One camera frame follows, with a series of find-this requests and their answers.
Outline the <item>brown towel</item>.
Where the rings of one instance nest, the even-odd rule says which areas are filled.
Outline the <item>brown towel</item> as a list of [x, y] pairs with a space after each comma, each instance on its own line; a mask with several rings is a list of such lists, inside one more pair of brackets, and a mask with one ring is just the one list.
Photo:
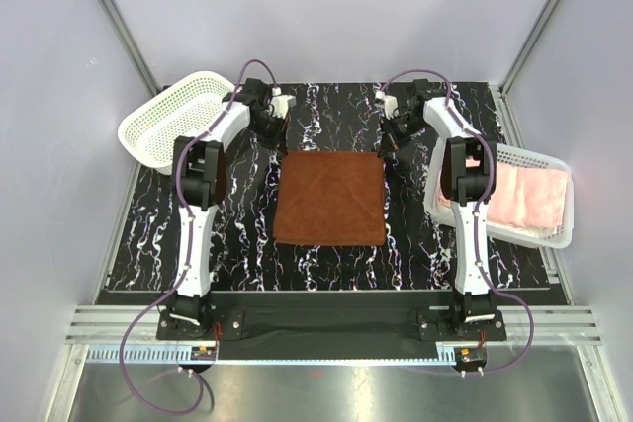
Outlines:
[[385, 199], [377, 154], [293, 151], [281, 162], [273, 238], [289, 245], [382, 246]]

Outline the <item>pink towel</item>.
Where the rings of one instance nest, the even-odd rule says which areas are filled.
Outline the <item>pink towel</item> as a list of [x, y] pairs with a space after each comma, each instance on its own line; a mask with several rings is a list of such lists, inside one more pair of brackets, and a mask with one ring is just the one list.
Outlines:
[[498, 162], [488, 223], [515, 228], [556, 229], [563, 224], [571, 174]]

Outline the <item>white towel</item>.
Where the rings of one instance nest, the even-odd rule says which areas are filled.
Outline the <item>white towel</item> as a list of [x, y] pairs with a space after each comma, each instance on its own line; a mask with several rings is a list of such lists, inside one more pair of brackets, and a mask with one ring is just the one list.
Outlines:
[[[450, 207], [443, 205], [438, 198], [424, 198], [426, 213], [438, 224], [456, 226]], [[515, 228], [505, 225], [491, 224], [487, 227], [488, 237], [510, 242], [523, 247], [565, 248], [572, 238], [572, 231], [564, 226], [556, 229]]]

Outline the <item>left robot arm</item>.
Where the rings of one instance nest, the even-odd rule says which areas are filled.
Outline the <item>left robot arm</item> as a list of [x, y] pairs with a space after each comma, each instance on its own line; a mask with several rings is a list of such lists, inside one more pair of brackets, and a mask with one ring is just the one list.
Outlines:
[[286, 152], [290, 111], [296, 97], [278, 86], [248, 78], [226, 94], [220, 109], [201, 127], [174, 141], [172, 183], [178, 201], [180, 240], [174, 290], [166, 300], [166, 314], [194, 339], [213, 329], [211, 233], [226, 196], [226, 151], [245, 130], [268, 149]]

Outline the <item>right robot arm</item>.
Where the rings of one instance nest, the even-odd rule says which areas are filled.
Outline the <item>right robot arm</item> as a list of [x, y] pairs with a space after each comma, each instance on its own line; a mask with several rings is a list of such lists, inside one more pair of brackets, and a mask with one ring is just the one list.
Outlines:
[[471, 126], [451, 98], [452, 89], [441, 98], [426, 80], [407, 86], [407, 103], [382, 86], [375, 105], [384, 112], [380, 120], [379, 154], [385, 156], [405, 147], [425, 127], [435, 130], [444, 143], [439, 175], [440, 191], [454, 216], [457, 266], [449, 327], [461, 339], [481, 332], [495, 318], [488, 264], [487, 217], [496, 185], [496, 146]]

